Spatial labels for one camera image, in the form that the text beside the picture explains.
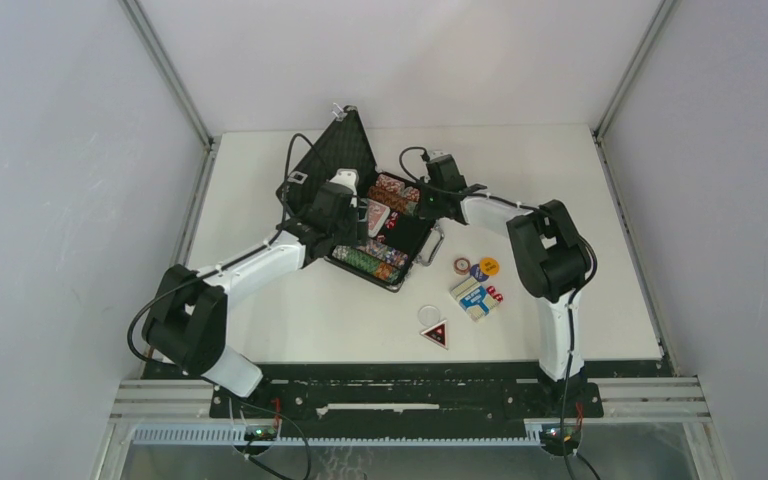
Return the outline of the red playing card deck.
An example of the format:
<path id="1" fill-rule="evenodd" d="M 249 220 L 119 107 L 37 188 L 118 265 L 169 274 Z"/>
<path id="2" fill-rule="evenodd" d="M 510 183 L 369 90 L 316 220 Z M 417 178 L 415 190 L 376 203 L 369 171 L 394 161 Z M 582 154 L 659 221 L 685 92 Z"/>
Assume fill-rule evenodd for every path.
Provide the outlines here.
<path id="1" fill-rule="evenodd" d="M 391 213 L 389 206 L 378 201 L 367 200 L 367 231 L 370 238 L 375 237 L 386 223 Z"/>

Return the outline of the black aluminium poker case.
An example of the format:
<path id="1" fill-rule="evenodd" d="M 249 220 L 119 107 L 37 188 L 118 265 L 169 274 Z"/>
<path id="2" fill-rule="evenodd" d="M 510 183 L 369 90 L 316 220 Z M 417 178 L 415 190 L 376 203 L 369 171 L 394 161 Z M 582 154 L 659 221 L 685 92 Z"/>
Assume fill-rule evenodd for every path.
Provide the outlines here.
<path id="1" fill-rule="evenodd" d="M 375 187 L 379 174 L 388 174 L 418 188 L 414 181 L 399 177 L 379 168 L 369 139 L 365 132 L 357 108 L 351 105 L 337 107 L 335 120 L 325 129 L 316 142 L 311 144 L 295 169 L 289 173 L 289 178 L 276 190 L 276 196 L 287 208 L 287 214 L 295 215 L 305 205 L 310 204 L 319 188 L 331 179 L 338 169 L 355 169 L 359 175 L 357 194 L 367 205 L 367 191 Z M 444 238 L 438 220 L 426 220 L 418 216 L 400 214 L 395 227 L 387 230 L 384 226 L 373 237 L 381 243 L 393 247 L 408 255 L 408 262 L 399 269 L 399 279 L 396 284 L 387 284 L 371 275 L 335 260 L 331 254 L 325 259 L 333 265 L 346 270 L 362 279 L 368 280 L 381 288 L 397 292 L 407 278 L 411 267 L 415 264 L 428 266 L 434 259 L 439 247 L 435 246 L 428 257 L 421 255 L 428 239 L 437 234 Z"/>

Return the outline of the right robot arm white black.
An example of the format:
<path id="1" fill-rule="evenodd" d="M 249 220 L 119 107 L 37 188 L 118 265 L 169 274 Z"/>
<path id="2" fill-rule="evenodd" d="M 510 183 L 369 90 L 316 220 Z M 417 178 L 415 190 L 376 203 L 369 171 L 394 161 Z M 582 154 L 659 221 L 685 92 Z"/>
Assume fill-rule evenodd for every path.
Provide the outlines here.
<path id="1" fill-rule="evenodd" d="M 565 204 L 524 205 L 469 185 L 450 154 L 420 154 L 427 175 L 418 180 L 419 213 L 479 227 L 507 238 L 524 289 L 538 302 L 539 366 L 547 382 L 538 402 L 552 416 L 565 415 L 578 400 L 571 383 L 584 382 L 578 310 L 597 260 Z"/>

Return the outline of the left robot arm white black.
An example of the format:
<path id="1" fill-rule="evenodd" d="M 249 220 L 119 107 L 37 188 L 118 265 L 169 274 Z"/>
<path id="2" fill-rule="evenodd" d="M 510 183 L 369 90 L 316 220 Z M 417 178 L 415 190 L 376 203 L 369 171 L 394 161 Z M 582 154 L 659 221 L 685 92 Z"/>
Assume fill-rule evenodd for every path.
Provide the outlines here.
<path id="1" fill-rule="evenodd" d="M 250 417 L 271 407 L 271 388 L 262 370 L 227 341 L 229 311 L 271 282 L 328 256 L 337 246 L 361 243 L 367 233 L 366 206 L 358 176 L 340 169 L 316 192 L 311 204 L 285 220 L 264 242 L 200 269 L 176 264 L 139 313 L 141 337 L 183 372 L 234 394 Z"/>

